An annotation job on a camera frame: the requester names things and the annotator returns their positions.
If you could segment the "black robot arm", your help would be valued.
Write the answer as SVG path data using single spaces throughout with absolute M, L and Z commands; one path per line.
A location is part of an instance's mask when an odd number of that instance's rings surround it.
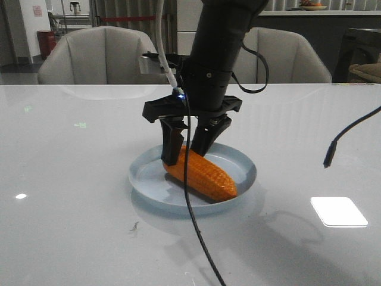
M 204 1 L 190 55 L 151 53 L 139 59 L 142 73 L 155 73 L 168 60 L 176 74 L 171 95 L 147 101 L 143 117 L 160 120 L 163 131 L 162 161 L 177 163 L 187 126 L 185 116 L 194 116 L 198 125 L 190 146 L 204 156 L 217 137 L 230 126 L 228 111 L 239 111 L 242 101 L 227 96 L 226 89 L 243 39 L 254 25 L 267 1 Z

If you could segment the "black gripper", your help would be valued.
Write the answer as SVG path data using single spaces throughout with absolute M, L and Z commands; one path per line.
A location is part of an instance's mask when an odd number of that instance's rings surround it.
M 238 112 L 242 100 L 226 95 L 230 72 L 217 71 L 191 62 L 188 58 L 179 61 L 176 79 L 184 90 L 184 95 L 173 91 L 171 95 L 147 101 L 143 107 L 143 117 L 153 123 L 160 119 L 163 133 L 162 161 L 172 166 L 182 148 L 182 131 L 186 114 L 200 116 L 191 143 L 191 150 L 204 156 L 219 135 L 231 124 L 228 111 Z

